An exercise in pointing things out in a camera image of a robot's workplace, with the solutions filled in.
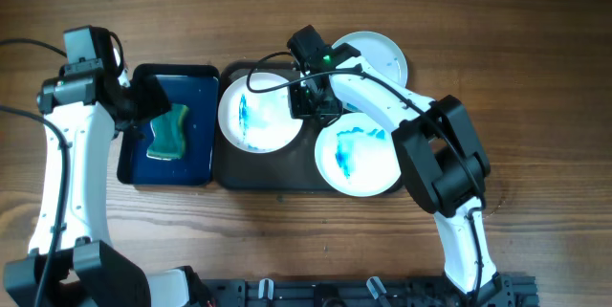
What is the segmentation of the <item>green yellow sponge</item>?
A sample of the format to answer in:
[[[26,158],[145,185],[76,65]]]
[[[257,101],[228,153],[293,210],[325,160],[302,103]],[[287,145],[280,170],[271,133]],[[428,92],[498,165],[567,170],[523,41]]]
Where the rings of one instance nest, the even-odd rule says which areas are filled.
[[[153,119],[150,128],[153,141],[146,150],[146,156],[160,161],[180,160],[186,153],[185,118],[189,108],[184,104],[172,103],[171,109]]]

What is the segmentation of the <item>white plate stained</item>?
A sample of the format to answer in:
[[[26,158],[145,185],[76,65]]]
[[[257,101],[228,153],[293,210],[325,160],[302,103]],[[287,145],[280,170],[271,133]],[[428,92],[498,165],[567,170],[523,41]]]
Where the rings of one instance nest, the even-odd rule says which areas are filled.
[[[363,113],[345,114],[320,131],[315,162],[327,184],[353,197],[387,192],[401,175],[390,134]]]
[[[255,154],[283,148],[297,137],[303,124],[291,117],[286,88],[252,93],[247,76],[232,82],[223,93],[217,120],[230,144]]]

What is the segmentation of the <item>white plate front stained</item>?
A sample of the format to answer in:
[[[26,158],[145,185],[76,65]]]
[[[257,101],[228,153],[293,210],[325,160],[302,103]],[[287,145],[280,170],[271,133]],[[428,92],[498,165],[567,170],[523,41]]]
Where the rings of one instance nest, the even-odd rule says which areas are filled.
[[[353,197],[387,192],[401,175],[390,134],[363,113],[345,114],[320,131],[315,162],[327,184]]]

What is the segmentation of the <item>white plate back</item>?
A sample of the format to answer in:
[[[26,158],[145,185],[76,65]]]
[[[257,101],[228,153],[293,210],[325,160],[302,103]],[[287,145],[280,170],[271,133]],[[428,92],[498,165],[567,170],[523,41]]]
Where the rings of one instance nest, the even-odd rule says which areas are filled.
[[[400,47],[381,33],[361,31],[349,33],[338,39],[333,48],[347,43],[361,52],[361,55],[384,76],[405,87],[408,83],[407,59]]]

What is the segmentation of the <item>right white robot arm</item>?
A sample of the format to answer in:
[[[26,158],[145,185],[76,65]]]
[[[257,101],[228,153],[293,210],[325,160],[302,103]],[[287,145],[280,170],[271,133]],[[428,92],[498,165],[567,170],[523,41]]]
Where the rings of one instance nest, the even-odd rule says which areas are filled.
[[[491,165],[463,103],[409,91],[348,44],[288,42],[287,47],[306,79],[321,80],[324,91],[390,133],[405,188],[434,217],[446,279],[475,301],[497,273],[483,226]]]

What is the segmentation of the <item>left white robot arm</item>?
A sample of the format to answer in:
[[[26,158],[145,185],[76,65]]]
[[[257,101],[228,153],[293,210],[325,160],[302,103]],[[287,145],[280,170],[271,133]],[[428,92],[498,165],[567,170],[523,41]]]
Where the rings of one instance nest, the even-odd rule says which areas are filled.
[[[211,306],[188,266],[145,274],[111,245],[106,174],[117,132],[169,107],[158,82],[124,88],[103,68],[66,68],[38,97],[47,157],[41,210],[26,258],[5,267],[19,306]]]

